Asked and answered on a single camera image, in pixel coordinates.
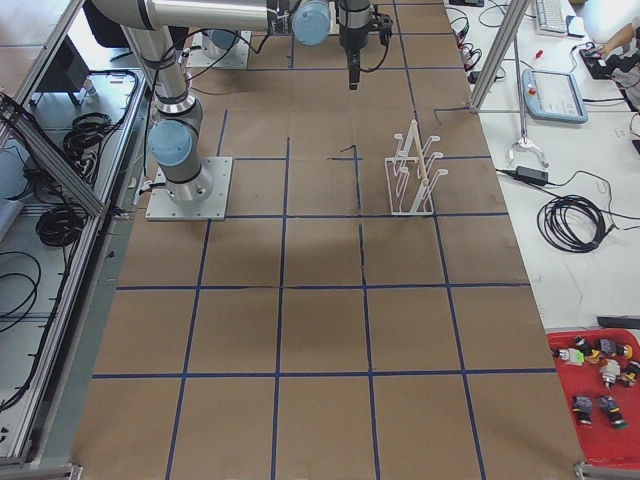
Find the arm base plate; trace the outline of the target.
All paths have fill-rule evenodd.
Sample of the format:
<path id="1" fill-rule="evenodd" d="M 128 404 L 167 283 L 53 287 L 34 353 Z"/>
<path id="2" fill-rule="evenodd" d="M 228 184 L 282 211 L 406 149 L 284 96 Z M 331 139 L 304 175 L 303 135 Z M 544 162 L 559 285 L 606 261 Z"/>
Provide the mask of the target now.
<path id="1" fill-rule="evenodd" d="M 149 221 L 223 221 L 226 218 L 232 178 L 232 157 L 203 157 L 199 176 L 189 183 L 176 184 L 166 179 L 158 167 L 154 187 L 146 209 Z"/>
<path id="2" fill-rule="evenodd" d="M 189 47 L 188 68 L 246 69 L 250 31 L 209 30 L 194 35 Z"/>

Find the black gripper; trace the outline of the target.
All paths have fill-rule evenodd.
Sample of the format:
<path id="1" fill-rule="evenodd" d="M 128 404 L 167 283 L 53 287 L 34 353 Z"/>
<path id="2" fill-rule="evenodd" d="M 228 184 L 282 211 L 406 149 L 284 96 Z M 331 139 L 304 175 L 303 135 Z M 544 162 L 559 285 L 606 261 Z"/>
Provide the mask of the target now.
<path id="1" fill-rule="evenodd" d="M 339 0 L 337 19 L 339 42 L 346 52 L 348 84 L 351 91 L 360 82 L 360 50 L 368 41 L 371 3 L 369 0 Z"/>

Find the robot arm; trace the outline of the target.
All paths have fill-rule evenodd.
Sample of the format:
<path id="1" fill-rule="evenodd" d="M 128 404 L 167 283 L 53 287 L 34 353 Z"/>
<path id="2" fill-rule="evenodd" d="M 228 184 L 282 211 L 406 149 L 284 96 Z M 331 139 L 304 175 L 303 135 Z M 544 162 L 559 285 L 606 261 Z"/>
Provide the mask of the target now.
<path id="1" fill-rule="evenodd" d="M 360 51 L 374 28 L 368 1 L 99 1 L 96 7 L 122 27 L 147 70 L 162 116 L 148 145 L 165 176 L 168 197 L 183 205 L 209 197 L 215 181 L 197 153 L 202 106 L 178 63 L 171 28 L 291 33 L 315 46 L 337 25 L 350 89 L 358 86 Z"/>

